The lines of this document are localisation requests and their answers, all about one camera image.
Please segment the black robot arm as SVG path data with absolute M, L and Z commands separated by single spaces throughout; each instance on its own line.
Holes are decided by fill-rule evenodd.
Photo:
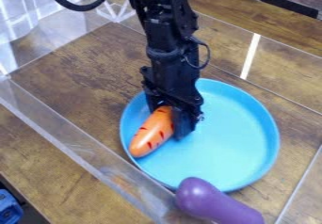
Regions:
M 203 114 L 196 90 L 200 77 L 199 46 L 193 38 L 197 15 L 187 0 L 129 0 L 147 38 L 151 65 L 140 69 L 148 108 L 171 108 L 173 137 L 184 138 Z

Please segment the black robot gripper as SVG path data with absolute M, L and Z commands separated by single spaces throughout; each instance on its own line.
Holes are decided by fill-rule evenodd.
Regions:
M 143 89 L 149 112 L 160 106 L 171 105 L 173 137 L 180 140 L 195 131 L 204 118 L 203 97 L 195 83 L 200 76 L 199 49 L 195 43 L 161 52 L 148 47 L 149 67 L 141 67 Z

